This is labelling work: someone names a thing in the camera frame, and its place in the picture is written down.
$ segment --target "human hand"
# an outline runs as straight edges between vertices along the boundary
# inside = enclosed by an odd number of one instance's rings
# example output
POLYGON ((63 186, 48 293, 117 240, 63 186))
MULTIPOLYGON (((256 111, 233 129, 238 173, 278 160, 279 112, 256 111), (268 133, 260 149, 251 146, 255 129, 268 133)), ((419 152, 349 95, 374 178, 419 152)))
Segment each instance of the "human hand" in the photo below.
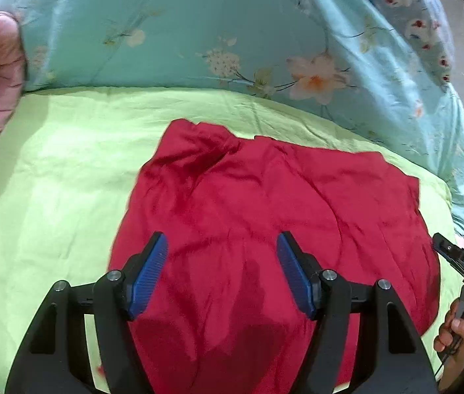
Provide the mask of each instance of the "human hand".
POLYGON ((451 345, 453 333, 462 337, 462 344, 458 351, 455 355, 449 356, 446 364, 444 364, 444 373, 439 383, 440 390, 448 388, 464 369, 464 319, 455 318, 458 306, 459 300, 455 299, 446 314, 444 324, 440 326, 438 336, 433 341, 434 350, 441 353, 447 346, 451 345))

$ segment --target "light green fabric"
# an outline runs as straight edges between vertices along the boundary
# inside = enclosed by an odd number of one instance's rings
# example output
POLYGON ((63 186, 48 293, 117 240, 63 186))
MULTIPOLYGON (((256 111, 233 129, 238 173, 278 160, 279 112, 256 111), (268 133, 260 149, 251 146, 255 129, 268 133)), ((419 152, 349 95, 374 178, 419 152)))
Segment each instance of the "light green fabric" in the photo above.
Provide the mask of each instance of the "light green fabric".
MULTIPOLYGON (((59 279, 104 273, 138 169, 171 120, 222 124, 235 135, 300 145, 378 151, 420 179, 429 233, 454 238, 450 193, 423 168, 327 120, 280 103, 222 90, 63 89, 25 96, 0 136, 0 391, 38 305, 59 279)), ((444 261, 432 350, 461 280, 444 261)))

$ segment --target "red cloth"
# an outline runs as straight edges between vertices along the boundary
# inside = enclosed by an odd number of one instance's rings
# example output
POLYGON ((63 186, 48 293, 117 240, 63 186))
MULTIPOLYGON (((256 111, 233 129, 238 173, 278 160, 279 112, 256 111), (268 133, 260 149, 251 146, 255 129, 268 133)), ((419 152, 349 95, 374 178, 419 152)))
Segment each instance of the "red cloth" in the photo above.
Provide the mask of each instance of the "red cloth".
MULTIPOLYGON (((314 323, 276 257, 284 230, 349 281, 390 280, 424 333, 438 311, 440 268, 418 193, 418 179, 379 153, 172 122, 141 169, 110 262, 122 268, 155 230, 168 238, 151 302, 130 325, 156 393, 289 392, 314 323)), ((351 316, 339 383, 350 379, 357 322, 351 316)))

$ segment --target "metal bolt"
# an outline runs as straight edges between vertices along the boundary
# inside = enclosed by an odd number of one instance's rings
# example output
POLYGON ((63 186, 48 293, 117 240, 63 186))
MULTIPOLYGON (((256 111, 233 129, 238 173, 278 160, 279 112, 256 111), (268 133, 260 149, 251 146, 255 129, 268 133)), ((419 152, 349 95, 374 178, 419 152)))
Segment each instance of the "metal bolt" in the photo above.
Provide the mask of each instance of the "metal bolt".
POLYGON ((53 290, 56 292, 61 292, 66 288, 66 286, 67 283, 64 280, 60 280, 53 285, 53 290))
POLYGON ((106 274, 106 278, 109 281, 117 281, 123 275, 119 270, 113 270, 106 274))
POLYGON ((391 288, 391 282, 389 280, 386 280, 385 278, 382 278, 381 280, 378 280, 378 286, 381 289, 388 291, 391 288))
POLYGON ((336 274, 336 272, 333 270, 325 270, 323 271, 322 275, 325 280, 331 280, 331 281, 335 280, 336 277, 338 277, 338 274, 336 274))

